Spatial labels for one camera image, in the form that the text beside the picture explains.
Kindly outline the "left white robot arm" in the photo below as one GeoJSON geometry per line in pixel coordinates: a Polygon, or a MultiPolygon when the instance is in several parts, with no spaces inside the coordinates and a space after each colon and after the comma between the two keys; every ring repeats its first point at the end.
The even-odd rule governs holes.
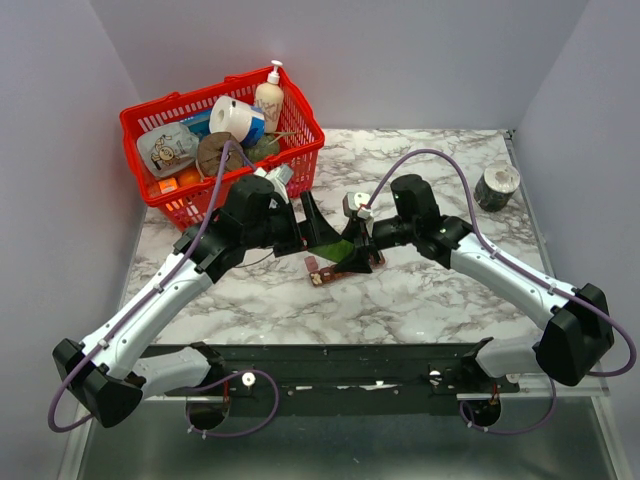
{"type": "Polygon", "coordinates": [[[54,347],[60,390],[70,392],[105,428],[126,419],[151,384],[149,375],[134,370],[146,348],[247,251],[270,248],[283,256],[339,241],[311,193],[300,199],[303,221],[269,179],[252,174],[234,183],[224,204],[183,232],[161,269],[122,310],[82,341],[63,339],[54,347]]]}

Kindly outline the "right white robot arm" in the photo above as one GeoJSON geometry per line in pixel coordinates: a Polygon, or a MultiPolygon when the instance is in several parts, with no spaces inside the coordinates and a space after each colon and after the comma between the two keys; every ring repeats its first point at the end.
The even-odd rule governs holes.
{"type": "Polygon", "coordinates": [[[349,222],[342,236],[354,249],[339,263],[340,270],[369,273],[383,250],[411,244],[424,258],[483,284],[537,327],[530,335],[476,344],[459,370],[467,389],[480,392],[496,378],[529,373],[576,386],[613,346],[611,326],[593,311],[607,308],[599,288],[574,289],[501,253],[468,222],[441,214],[430,184],[418,175],[395,179],[391,190],[397,214],[385,220],[374,219],[370,195],[345,195],[349,222]]]}

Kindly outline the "green pill bottle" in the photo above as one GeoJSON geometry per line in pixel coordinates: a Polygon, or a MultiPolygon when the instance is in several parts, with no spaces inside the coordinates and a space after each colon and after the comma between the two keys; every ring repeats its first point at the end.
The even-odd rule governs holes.
{"type": "Polygon", "coordinates": [[[330,262],[339,263],[347,258],[352,253],[353,249],[354,245],[351,242],[342,239],[332,244],[310,248],[309,251],[320,258],[330,262]]]}

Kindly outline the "brown weekly pill organizer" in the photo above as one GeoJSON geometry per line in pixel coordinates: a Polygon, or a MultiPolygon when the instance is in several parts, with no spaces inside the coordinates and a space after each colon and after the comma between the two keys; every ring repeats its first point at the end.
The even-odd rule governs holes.
{"type": "Polygon", "coordinates": [[[337,263],[331,262],[331,263],[328,263],[324,267],[320,267],[320,265],[318,263],[318,258],[319,257],[316,257],[314,255],[308,255],[304,259],[304,263],[305,263],[305,266],[306,266],[307,271],[308,271],[308,277],[309,277],[310,282],[311,282],[311,279],[310,279],[310,274],[311,273],[318,273],[322,278],[322,284],[321,285],[313,285],[312,282],[311,282],[311,284],[314,287],[326,286],[328,284],[337,282],[337,281],[342,280],[344,278],[347,278],[347,277],[350,277],[350,276],[353,276],[353,275],[357,275],[357,274],[362,274],[362,273],[335,273],[334,272],[334,266],[337,263]]]}

